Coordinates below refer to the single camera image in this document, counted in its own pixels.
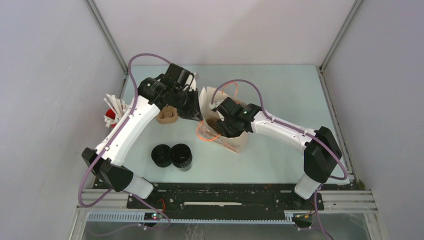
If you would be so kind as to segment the brown pulp cup carrier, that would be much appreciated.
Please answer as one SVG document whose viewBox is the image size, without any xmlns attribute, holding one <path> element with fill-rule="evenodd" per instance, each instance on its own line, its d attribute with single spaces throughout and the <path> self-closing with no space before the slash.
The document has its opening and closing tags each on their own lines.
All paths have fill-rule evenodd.
<svg viewBox="0 0 424 240">
<path fill-rule="evenodd" d="M 178 118 L 177 109 L 169 105 L 164 107 L 156 116 L 156 120 L 162 125 L 173 124 L 178 120 Z"/>
</svg>

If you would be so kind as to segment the white paper bag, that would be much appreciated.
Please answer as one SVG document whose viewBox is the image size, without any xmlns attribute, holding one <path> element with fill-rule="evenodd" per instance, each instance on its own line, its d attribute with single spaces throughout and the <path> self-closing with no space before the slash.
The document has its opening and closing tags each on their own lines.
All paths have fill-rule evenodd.
<svg viewBox="0 0 424 240">
<path fill-rule="evenodd" d="M 204 87 L 199 94 L 199 106 L 202 114 L 202 120 L 196 127 L 195 133 L 197 137 L 204 141 L 218 144 L 236 154 L 240 154 L 248 142 L 248 134 L 243 132 L 237 137 L 226 137 L 220 134 L 217 129 L 217 123 L 221 119 L 216 111 L 211 109 L 211 100 L 214 103 L 220 103 L 229 95 L 221 88 L 215 93 L 215 88 Z"/>
</svg>

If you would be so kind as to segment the black cup stack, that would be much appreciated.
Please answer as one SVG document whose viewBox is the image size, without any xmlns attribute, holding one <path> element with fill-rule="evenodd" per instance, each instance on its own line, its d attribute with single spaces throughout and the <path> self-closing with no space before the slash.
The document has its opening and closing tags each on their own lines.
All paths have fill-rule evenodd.
<svg viewBox="0 0 424 240">
<path fill-rule="evenodd" d="M 179 143 L 170 149 L 172 164 L 182 172 L 189 171 L 192 167 L 193 155 L 188 145 Z"/>
</svg>

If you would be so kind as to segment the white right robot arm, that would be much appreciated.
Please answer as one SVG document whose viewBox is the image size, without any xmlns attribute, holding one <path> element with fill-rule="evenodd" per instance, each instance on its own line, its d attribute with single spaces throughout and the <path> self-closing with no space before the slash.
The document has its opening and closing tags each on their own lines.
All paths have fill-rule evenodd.
<svg viewBox="0 0 424 240">
<path fill-rule="evenodd" d="M 343 154 L 332 133 L 324 126 L 318 130 L 293 125 L 275 118 L 261 106 L 243 106 L 230 97 L 210 104 L 218 114 L 216 130 L 223 136 L 235 138 L 242 133 L 262 134 L 295 148 L 303 156 L 303 174 L 291 194 L 291 204 L 304 209 L 311 196 L 327 182 Z"/>
</svg>

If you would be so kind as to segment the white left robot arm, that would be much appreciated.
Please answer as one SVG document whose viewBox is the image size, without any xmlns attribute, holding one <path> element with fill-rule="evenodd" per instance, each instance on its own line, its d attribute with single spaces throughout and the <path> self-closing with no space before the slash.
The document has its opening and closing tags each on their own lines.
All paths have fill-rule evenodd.
<svg viewBox="0 0 424 240">
<path fill-rule="evenodd" d="M 84 149 L 81 156 L 91 173 L 115 192 L 137 195 L 145 208 L 156 206 L 154 185 L 124 167 L 124 162 L 136 139 L 163 108 L 175 108 L 182 119 L 202 119 L 196 77 L 196 73 L 171 63 L 165 73 L 141 81 L 129 109 L 109 135 L 94 149 Z"/>
</svg>

